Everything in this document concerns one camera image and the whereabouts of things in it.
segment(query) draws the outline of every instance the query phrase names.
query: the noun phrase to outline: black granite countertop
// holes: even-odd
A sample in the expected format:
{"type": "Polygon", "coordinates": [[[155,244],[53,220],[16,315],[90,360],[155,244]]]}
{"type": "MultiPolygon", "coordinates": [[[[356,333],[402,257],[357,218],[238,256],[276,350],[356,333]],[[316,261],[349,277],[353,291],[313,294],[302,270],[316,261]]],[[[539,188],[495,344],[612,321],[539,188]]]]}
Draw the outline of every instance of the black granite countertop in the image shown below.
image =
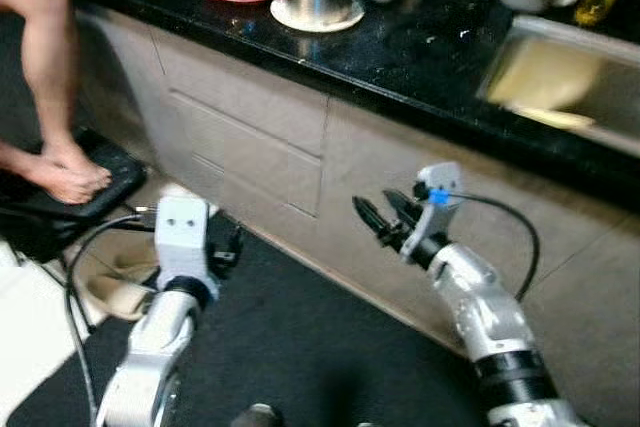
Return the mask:
{"type": "MultiPolygon", "coordinates": [[[[366,3],[355,27],[309,34],[269,3],[77,0],[114,9],[415,128],[640,210],[640,161],[479,100],[512,14],[498,0],[366,3]]],[[[563,13],[556,14],[560,20],[563,13]]],[[[640,16],[635,17],[640,27],[640,16]]],[[[610,30],[640,42],[618,19],[610,30]]]]}

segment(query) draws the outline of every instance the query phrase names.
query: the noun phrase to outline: blue object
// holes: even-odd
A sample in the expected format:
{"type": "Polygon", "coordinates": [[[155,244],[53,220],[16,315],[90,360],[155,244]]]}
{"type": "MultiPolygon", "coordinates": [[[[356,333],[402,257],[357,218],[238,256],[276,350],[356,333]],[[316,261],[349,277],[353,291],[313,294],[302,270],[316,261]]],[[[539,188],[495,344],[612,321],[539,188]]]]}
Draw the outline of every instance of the blue object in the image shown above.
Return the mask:
{"type": "Polygon", "coordinates": [[[429,191],[429,203],[447,205],[449,203],[449,191],[444,189],[431,189],[429,191]]]}

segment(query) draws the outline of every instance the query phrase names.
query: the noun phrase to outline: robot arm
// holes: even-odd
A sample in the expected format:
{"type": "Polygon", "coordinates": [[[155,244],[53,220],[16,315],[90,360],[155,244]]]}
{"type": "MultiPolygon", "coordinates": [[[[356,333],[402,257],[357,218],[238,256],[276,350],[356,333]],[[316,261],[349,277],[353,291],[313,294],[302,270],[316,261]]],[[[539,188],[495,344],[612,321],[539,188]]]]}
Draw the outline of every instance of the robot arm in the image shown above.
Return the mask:
{"type": "MultiPolygon", "coordinates": [[[[127,354],[100,406],[98,426],[170,425],[180,385],[176,365],[202,311],[219,295],[218,280],[209,272],[208,220],[209,205],[201,199],[165,197],[158,204],[160,293],[131,331],[127,354]]],[[[213,254],[213,259],[232,265],[240,249],[236,230],[228,251],[213,254]]]]}
{"type": "Polygon", "coordinates": [[[435,189],[432,202],[421,205],[398,191],[384,192],[398,213],[393,225],[366,199],[356,197],[354,205],[383,246],[391,246],[405,262],[427,271],[475,366],[491,426],[586,427],[559,398],[524,312],[497,271],[447,238],[459,201],[447,202],[444,187],[460,188],[457,165],[424,169],[418,181],[424,192],[435,189]]]}

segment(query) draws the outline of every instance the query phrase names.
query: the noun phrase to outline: kitchen cabinet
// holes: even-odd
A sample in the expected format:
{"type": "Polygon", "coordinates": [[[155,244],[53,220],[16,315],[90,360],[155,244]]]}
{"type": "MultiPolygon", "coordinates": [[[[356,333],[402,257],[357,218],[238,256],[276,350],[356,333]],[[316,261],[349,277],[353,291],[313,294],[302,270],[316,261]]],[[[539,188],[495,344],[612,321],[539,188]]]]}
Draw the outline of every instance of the kitchen cabinet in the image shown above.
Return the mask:
{"type": "MultiPolygon", "coordinates": [[[[563,394],[598,425],[637,425],[640,217],[120,14],[91,8],[84,19],[112,49],[140,136],[165,172],[453,349],[453,326],[424,273],[378,247],[351,197],[390,215],[381,189],[408,191],[423,166],[459,162],[467,190],[513,205],[540,231],[542,265],[524,307],[563,394]],[[605,361],[615,375],[593,368],[605,361]]],[[[90,111],[108,111],[108,94],[122,102],[109,90],[90,111]]],[[[466,204],[451,236],[517,288],[530,246],[511,218],[466,204]]]]}

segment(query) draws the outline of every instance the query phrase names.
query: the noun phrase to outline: stainless steel sink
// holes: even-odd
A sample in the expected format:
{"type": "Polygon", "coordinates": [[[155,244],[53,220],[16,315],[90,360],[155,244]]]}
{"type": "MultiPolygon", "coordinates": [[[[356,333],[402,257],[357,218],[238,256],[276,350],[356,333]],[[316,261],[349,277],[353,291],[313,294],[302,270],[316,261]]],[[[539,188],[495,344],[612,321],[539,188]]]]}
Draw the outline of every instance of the stainless steel sink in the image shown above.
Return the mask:
{"type": "Polygon", "coordinates": [[[640,157],[639,45],[519,16],[479,96],[640,157]]]}

